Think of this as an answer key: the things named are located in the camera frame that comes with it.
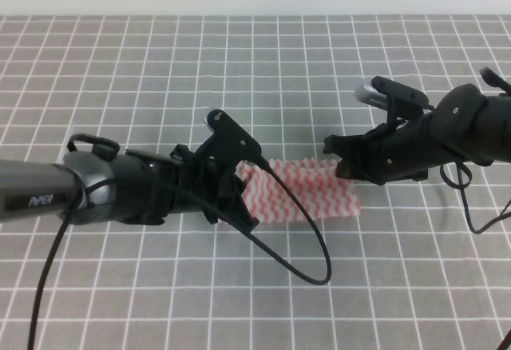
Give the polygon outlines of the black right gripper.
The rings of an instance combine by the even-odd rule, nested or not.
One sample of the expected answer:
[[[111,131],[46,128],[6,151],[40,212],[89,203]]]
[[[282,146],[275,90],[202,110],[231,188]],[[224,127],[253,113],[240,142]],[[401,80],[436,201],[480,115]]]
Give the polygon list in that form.
[[[409,121],[392,133],[371,131],[366,135],[330,135],[324,139],[325,154],[359,154],[362,169],[342,159],[335,176],[383,185],[411,179],[443,163],[443,148],[430,134],[430,119]]]

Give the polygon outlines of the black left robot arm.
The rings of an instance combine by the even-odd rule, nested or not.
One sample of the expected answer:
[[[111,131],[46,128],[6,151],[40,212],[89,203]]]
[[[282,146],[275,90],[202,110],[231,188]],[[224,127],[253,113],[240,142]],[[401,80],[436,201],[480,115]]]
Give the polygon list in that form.
[[[211,224],[226,221],[245,233],[259,224],[244,204],[236,167],[184,145],[164,156],[122,151],[115,141],[79,133],[67,149],[60,164],[1,162],[2,221],[65,216],[76,206],[75,225],[118,221],[158,226],[169,214],[196,211]]]

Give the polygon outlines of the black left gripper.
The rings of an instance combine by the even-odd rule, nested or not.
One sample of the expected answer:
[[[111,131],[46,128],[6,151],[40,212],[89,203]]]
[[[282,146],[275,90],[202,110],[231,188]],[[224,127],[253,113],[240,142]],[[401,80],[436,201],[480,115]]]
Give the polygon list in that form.
[[[168,155],[147,158],[153,174],[147,206],[147,223],[161,225],[170,213],[202,211],[214,225],[226,221],[242,233],[258,225],[240,193],[235,175],[240,159],[217,144],[203,144],[197,151],[177,145]]]

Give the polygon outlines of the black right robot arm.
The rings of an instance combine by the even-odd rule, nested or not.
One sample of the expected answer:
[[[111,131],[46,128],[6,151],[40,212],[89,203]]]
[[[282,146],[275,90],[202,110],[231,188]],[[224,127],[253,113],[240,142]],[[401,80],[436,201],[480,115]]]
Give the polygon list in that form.
[[[386,121],[363,135],[325,138],[323,152],[340,159],[336,177],[384,185],[424,181],[429,169],[450,163],[509,162],[510,84],[487,67],[481,77],[501,93],[486,96],[464,84],[437,105],[422,91],[388,78],[365,82],[356,98],[386,111]]]

